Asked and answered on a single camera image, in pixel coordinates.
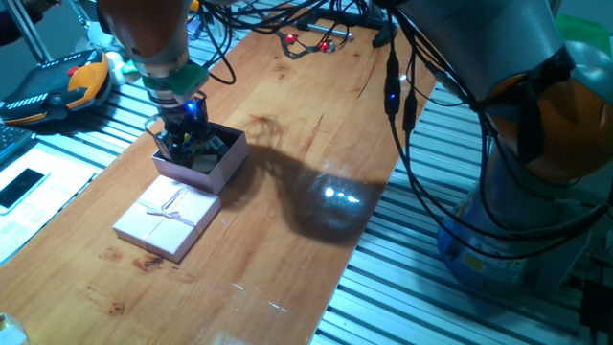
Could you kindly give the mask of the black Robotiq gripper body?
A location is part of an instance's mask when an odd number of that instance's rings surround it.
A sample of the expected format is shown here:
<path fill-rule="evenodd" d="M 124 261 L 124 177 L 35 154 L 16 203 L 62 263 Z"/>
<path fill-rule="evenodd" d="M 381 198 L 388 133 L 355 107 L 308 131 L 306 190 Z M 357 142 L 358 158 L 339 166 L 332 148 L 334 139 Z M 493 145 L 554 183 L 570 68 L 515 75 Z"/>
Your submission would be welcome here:
<path fill-rule="evenodd" d="M 209 118 L 205 98 L 195 97 L 174 108 L 160 112 L 165 130 L 182 139 L 185 134 L 203 138 L 209 132 Z"/>

